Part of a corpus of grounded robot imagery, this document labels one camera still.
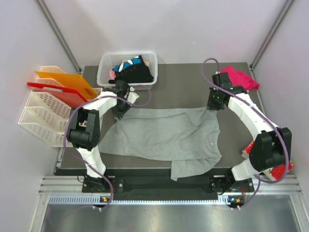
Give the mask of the grey t shirt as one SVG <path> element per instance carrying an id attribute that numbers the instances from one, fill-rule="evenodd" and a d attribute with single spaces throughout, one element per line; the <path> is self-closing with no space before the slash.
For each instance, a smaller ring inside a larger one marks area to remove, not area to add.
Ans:
<path id="1" fill-rule="evenodd" d="M 170 161 L 172 180 L 201 175 L 221 159 L 216 111 L 130 109 L 98 145 L 101 153 Z"/>

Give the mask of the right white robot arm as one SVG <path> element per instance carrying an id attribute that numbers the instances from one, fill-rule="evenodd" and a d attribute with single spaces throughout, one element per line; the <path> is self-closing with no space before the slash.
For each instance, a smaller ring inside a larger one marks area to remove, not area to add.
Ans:
<path id="1" fill-rule="evenodd" d="M 292 144 L 291 131 L 271 122 L 253 103 L 243 86 L 232 84 L 227 73 L 217 72 L 212 80 L 207 108 L 215 111 L 229 108 L 247 127 L 253 138 L 248 158 L 226 171 L 226 187 L 230 191 L 237 191 L 244 180 L 269 169 L 288 165 Z"/>

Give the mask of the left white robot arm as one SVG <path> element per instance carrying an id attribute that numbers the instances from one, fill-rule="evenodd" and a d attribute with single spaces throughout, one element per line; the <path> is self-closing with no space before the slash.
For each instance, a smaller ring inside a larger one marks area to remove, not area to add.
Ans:
<path id="1" fill-rule="evenodd" d="M 111 190 L 105 175 L 106 166 L 98 150 L 102 118 L 109 110 L 116 118 L 122 118 L 138 98 L 133 87 L 125 81 L 117 81 L 114 87 L 107 88 L 96 98 L 71 109 L 65 135 L 86 166 L 82 192 L 103 193 Z"/>

